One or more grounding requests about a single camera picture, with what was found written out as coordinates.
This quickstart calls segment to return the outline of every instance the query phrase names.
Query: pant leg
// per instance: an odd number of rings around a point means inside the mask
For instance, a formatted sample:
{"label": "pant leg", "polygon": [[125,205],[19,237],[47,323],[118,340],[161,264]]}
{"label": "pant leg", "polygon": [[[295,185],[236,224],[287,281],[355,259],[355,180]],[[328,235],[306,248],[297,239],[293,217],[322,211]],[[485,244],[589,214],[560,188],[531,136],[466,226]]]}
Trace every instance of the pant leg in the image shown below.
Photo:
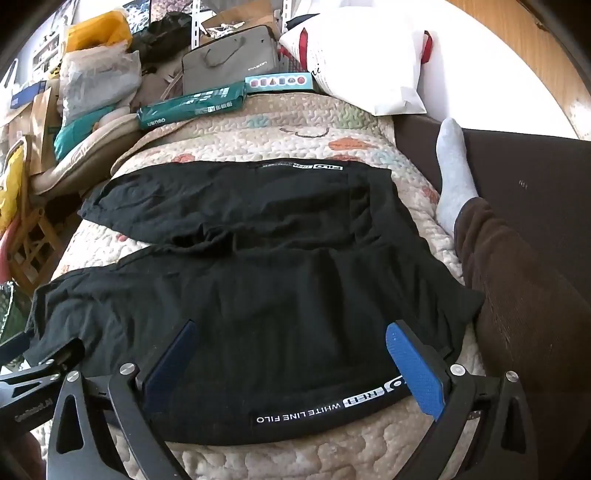
{"label": "pant leg", "polygon": [[485,368],[519,375],[540,478],[554,479],[589,424],[591,307],[484,199],[464,205],[454,237],[466,286],[486,294],[475,325]]}

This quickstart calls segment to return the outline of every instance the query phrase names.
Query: gray sock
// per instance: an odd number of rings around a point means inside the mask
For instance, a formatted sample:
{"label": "gray sock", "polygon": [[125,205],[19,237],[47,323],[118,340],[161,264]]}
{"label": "gray sock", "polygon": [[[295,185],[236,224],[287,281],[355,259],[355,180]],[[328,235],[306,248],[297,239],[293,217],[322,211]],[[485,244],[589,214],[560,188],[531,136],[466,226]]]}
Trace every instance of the gray sock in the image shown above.
{"label": "gray sock", "polygon": [[437,205],[437,221],[453,236],[460,210],[468,200],[478,197],[466,159],[464,133],[453,118],[446,118],[441,123],[437,137],[437,161],[443,180],[441,198]]}

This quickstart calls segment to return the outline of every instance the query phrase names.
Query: teal cloth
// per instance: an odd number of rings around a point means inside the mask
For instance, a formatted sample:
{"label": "teal cloth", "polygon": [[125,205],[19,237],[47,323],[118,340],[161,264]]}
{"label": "teal cloth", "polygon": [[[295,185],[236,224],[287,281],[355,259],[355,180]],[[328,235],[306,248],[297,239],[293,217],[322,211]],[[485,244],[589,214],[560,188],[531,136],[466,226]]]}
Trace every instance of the teal cloth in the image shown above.
{"label": "teal cloth", "polygon": [[59,162],[66,158],[68,153],[74,150],[80,142],[84,141],[92,133],[95,123],[113,110],[115,110],[115,105],[106,106],[100,110],[88,113],[62,128],[53,142],[56,160]]}

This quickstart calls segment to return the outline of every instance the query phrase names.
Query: gray laptop bag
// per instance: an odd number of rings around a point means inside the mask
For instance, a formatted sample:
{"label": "gray laptop bag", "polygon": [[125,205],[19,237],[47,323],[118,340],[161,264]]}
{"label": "gray laptop bag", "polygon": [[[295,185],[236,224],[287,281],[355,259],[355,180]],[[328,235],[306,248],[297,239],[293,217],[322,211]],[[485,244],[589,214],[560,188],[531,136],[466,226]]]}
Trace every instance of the gray laptop bag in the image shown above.
{"label": "gray laptop bag", "polygon": [[183,94],[278,71],[277,42],[266,25],[257,25],[187,53],[183,57]]}

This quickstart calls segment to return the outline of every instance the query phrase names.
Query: bed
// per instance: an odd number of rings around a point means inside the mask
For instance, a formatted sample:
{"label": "bed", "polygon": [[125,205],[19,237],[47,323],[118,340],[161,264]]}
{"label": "bed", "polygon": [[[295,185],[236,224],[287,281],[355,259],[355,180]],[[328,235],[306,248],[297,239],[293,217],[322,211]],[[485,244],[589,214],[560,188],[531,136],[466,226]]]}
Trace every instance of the bed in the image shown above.
{"label": "bed", "polygon": [[[451,237],[434,220],[439,194],[395,146],[390,117],[374,117],[346,102],[313,93],[250,96],[242,110],[159,127],[144,135],[111,169],[120,176],[168,162],[259,161],[273,158],[361,161],[388,168],[399,195],[433,255],[462,282]],[[54,278],[77,268],[108,265],[147,244],[83,220]],[[470,326],[459,363],[473,374],[484,368]],[[469,421],[442,478],[459,467],[476,427]],[[169,444],[192,478],[314,478],[390,480],[431,423],[407,398],[373,416],[323,434],[244,446]],[[34,433],[47,453],[51,424]],[[143,478],[120,432],[112,430],[132,478]]]}

